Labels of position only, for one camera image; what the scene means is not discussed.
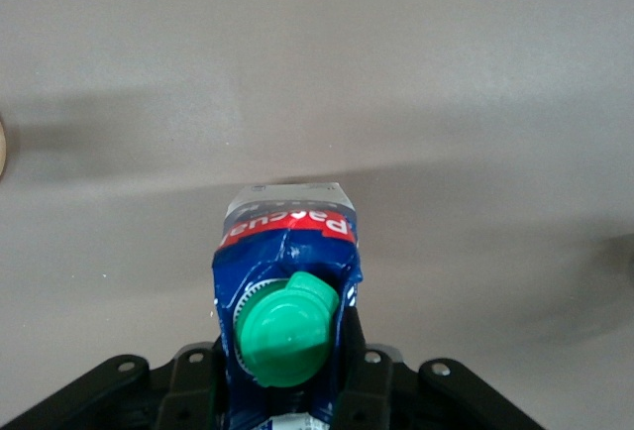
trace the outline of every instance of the gray surface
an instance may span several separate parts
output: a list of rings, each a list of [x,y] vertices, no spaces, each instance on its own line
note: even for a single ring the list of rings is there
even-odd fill
[[[634,426],[634,0],[0,0],[0,421],[213,339],[249,182],[334,178],[369,340]]]

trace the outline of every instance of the beverage package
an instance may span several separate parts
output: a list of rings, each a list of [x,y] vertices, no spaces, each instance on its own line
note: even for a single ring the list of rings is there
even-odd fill
[[[357,215],[338,183],[245,187],[212,264],[225,430],[327,429],[343,311],[362,280]]]

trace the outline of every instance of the dark object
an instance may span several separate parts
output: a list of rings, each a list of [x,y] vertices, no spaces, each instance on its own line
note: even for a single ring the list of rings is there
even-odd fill
[[[418,373],[369,350],[356,308],[343,325],[342,389],[331,430],[544,430],[462,364]],[[187,347],[150,371],[137,356],[109,359],[2,430],[219,428],[226,408],[220,342]]]

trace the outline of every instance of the green cap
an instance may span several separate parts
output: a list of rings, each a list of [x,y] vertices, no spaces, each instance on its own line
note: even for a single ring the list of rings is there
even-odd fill
[[[317,374],[330,354],[337,306],[337,292],[305,271],[265,286],[245,303],[236,340],[261,386],[293,387]]]

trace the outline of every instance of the red label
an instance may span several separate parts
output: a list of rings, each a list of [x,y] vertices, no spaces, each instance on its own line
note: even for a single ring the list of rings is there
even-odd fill
[[[223,237],[219,249],[237,244],[244,237],[278,229],[320,230],[329,239],[355,242],[350,223],[342,214],[321,210],[293,210],[274,212],[234,225]]]

